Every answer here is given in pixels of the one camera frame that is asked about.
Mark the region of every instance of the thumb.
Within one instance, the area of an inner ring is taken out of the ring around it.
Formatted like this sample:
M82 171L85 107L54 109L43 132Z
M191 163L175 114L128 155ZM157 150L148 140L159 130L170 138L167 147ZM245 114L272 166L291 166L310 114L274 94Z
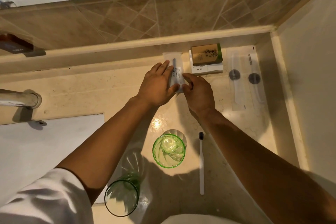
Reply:
M180 85L178 83L174 84L168 89L168 96L172 97L175 92L180 88Z
M187 84L182 85L182 90L185 95L189 95L191 93L190 87Z

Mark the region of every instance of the person's left hand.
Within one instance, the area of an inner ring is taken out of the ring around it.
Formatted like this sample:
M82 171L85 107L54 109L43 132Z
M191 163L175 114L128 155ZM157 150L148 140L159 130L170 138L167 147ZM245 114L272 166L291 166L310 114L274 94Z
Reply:
M137 97L145 101L151 107L162 105L168 102L180 85L174 84L169 87L170 76L174 69L173 66L167 68L169 60L163 64L157 63L149 70L140 86Z

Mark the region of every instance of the person's right hand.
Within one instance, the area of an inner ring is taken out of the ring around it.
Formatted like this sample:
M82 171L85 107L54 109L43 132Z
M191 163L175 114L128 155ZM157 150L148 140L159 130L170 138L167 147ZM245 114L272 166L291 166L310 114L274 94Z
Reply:
M215 109L215 99L210 83L194 74L184 73L183 77L189 82L189 85L183 84L182 89L191 111L201 116L202 112Z

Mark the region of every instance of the toothbrush handle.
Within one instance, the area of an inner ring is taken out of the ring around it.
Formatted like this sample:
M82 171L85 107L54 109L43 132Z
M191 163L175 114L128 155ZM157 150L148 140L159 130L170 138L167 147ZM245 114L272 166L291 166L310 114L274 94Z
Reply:
M202 150L202 140L199 141L199 193L204 195L204 157Z

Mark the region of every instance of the glass rim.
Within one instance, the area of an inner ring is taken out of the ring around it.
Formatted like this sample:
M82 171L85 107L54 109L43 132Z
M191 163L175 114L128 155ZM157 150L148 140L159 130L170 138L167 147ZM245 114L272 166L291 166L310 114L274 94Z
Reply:
M107 193L107 191L109 190L109 188L111 188L111 186L112 186L113 184L117 183L117 182L128 182L129 184L131 184L131 185L133 186L133 188L135 189L135 191L136 191L136 197L137 197L137 202L136 202L136 205L135 205L134 209L133 209L130 213L128 213L128 214L126 214L126 215L122 215L122 216L120 216L120 215L116 215L116 214L112 213L112 212L110 211L110 209L109 209L109 208L107 207L107 205L106 205L106 193ZM116 216L116 217L126 217L126 216L130 215L130 214L133 213L134 210L137 208L138 203L139 203L139 191L138 191L137 187L136 187L131 181L129 181L129 180L120 179L120 180L116 180L116 181L112 182L112 183L107 187L107 189L106 189L106 191L105 191L105 194L104 194L104 204L105 204L106 209L107 209L112 215L114 215L114 216Z
M180 161L178 164L176 164L176 165L173 166L173 167L165 167L165 166L161 165L161 163L159 163L159 162L157 161L157 159L156 159L156 157L155 157L155 154L154 154L154 146L155 146L155 143L156 143L156 141L158 141L158 140L159 140L161 137L163 137L163 136L174 136L174 137L177 137L177 139L180 140L181 143L182 143L182 145L183 145L183 149L184 149L183 158L181 159L181 161ZM153 158L154 158L155 162L156 162L159 166L161 166L161 167L163 167L163 168L174 168L174 167L177 167L178 165L180 165L180 164L182 163L182 161L184 160L184 157L186 156L186 146L184 145L184 142L182 141L182 139L179 138L177 135L174 135L174 134L163 134L163 135L159 136L159 137L155 140L155 142L154 142L154 144L153 144L153 148L152 148L152 154L153 154Z

